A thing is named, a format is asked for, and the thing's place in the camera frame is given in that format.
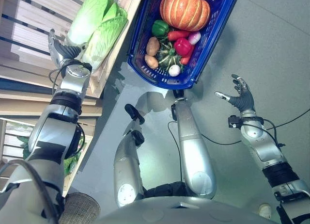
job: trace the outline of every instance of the green squash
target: green squash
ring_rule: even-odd
[[[173,44],[166,37],[158,39],[160,48],[155,56],[158,60],[158,69],[168,71],[172,65],[179,65],[183,71],[183,65],[180,63],[181,56],[175,52]]]

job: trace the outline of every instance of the floor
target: floor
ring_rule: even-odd
[[[179,178],[178,153],[168,132],[172,120],[171,92],[151,86],[127,65],[128,37],[104,93],[104,114],[98,119],[96,144],[88,152],[71,191],[92,196],[104,216],[117,207],[113,193],[113,160],[130,122],[124,105],[131,103],[145,117],[145,143],[138,150],[143,184],[151,188]],[[221,143],[240,139],[227,126],[236,108],[213,95],[235,94],[232,73],[250,85],[259,116],[276,125],[291,120],[310,106],[310,0],[238,0],[201,78],[186,96],[201,132]],[[310,185],[309,113],[278,129],[283,153],[294,171]],[[176,125],[171,124],[177,136]],[[256,212],[261,203],[278,202],[244,144],[218,145],[206,140],[217,176],[215,200]]]

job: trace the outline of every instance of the green bell pepper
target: green bell pepper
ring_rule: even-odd
[[[152,34],[154,36],[166,36],[169,32],[169,25],[161,20],[155,20],[153,26],[152,26]]]

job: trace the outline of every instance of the cabbage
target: cabbage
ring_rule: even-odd
[[[85,0],[71,25],[66,44],[76,46],[88,42],[113,2],[114,0]]]
[[[127,22],[127,12],[116,3],[112,4],[94,31],[82,61],[90,63],[93,72],[101,65]]]

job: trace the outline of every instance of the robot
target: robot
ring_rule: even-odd
[[[43,111],[29,140],[31,154],[19,164],[0,193],[0,223],[58,223],[63,212],[63,161],[77,152],[83,130],[77,125],[81,104],[91,75],[91,66],[75,58],[82,46],[63,46],[51,30],[49,51],[63,80]],[[229,127],[241,131],[242,142],[262,170],[279,201],[277,211],[283,224],[310,219],[310,193],[306,183],[293,172],[280,146],[264,128],[246,82],[232,75],[239,96],[215,92],[233,104],[240,117],[229,117]],[[182,181],[145,190],[140,177],[137,149],[143,144],[144,118],[126,105],[132,121],[126,128],[114,159],[114,195],[119,206],[98,220],[99,224],[119,223],[253,223],[272,221],[244,210],[212,201],[216,177],[210,155],[183,91],[173,91],[172,116],[178,122]]]

